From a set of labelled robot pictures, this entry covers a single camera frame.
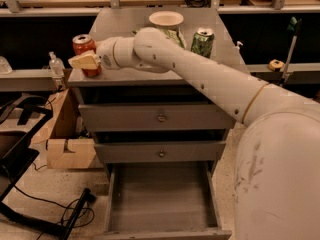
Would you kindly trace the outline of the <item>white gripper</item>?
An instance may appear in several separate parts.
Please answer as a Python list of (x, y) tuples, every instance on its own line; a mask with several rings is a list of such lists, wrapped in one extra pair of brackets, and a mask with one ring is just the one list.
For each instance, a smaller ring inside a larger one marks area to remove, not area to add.
[(68, 60), (73, 68), (77, 69), (97, 69), (100, 65), (105, 69), (116, 69), (117, 64), (114, 59), (114, 45), (116, 38), (108, 38), (99, 41), (96, 44), (96, 53), (93, 50), (88, 50), (80, 55), (76, 55)]

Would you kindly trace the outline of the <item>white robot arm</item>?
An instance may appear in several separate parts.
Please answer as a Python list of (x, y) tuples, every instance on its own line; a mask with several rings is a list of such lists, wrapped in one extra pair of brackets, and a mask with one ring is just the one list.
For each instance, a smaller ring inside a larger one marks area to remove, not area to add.
[(192, 53), (146, 27), (70, 58), (74, 69), (173, 71), (245, 125), (236, 152), (236, 240), (320, 240), (320, 104)]

